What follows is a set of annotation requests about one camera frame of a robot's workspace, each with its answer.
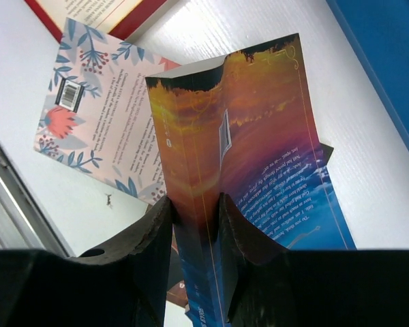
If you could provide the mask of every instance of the white surface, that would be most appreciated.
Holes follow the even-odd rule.
[[[358,248],[409,249],[409,153],[325,0],[180,0],[138,44],[185,64],[295,32],[320,139],[335,147],[330,175]],[[0,141],[79,254],[145,206],[114,191],[110,209],[110,187],[32,150],[56,51],[21,0],[0,1]],[[174,317],[182,312],[170,305],[167,326],[181,326]]]

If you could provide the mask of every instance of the white barcode label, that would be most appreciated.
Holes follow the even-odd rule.
[[[230,124],[227,109],[223,113],[223,121],[219,127],[219,165],[223,163],[223,158],[228,149],[232,147],[232,138],[230,137]]]
[[[71,80],[63,80],[59,89],[59,105],[74,112],[77,111],[78,103],[82,95],[82,85]]]

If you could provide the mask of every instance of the red book border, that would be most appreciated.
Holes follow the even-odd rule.
[[[53,37],[60,42],[62,38],[61,30],[56,26],[50,16],[42,9],[37,0],[25,0],[27,5],[33,10],[35,15],[43,22]],[[142,0],[123,20],[118,23],[110,35],[119,39],[127,39],[139,26],[141,26],[156,10],[158,10],[167,0]]]

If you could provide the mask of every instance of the red book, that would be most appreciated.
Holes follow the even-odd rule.
[[[67,17],[127,39],[169,0],[25,0],[59,42]]]

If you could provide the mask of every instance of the blue object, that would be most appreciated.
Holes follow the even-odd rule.
[[[409,0],[327,0],[409,150]]]

